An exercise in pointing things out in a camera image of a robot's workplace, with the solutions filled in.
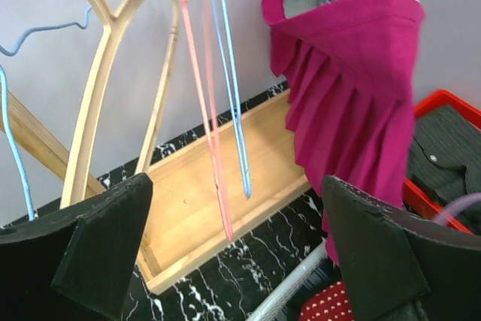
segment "gray wall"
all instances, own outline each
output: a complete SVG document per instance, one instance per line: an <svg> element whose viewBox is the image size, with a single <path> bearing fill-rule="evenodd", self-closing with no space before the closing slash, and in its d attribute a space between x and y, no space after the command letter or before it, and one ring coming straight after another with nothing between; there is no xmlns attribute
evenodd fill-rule
<svg viewBox="0 0 481 321"><path fill-rule="evenodd" d="M129 27L113 67L95 143L92 173L100 175L136 157L147 127L153 93L167 42L171 13L167 0L148 0ZM115 8L121 0L109 0ZM416 69L416 99L437 88L451 89L481 107L479 91L479 0L421 0L428 13ZM243 99L275 84L269 71L268 29L260 0L228 0ZM30 26L81 20L86 0L0 0L0 44L13 46ZM201 3L190 4L194 20ZM195 33L202 47L201 22ZM101 27L95 17L85 30L34 35L15 58L0 55L11 91L67 147ZM214 54L216 75L221 76ZM222 77L216 85L219 111L227 109ZM162 142L201 122L182 31L158 138ZM22 151L36 207L59 196L62 183ZM5 135L0 133L0 225L26 213L22 188Z"/></svg>

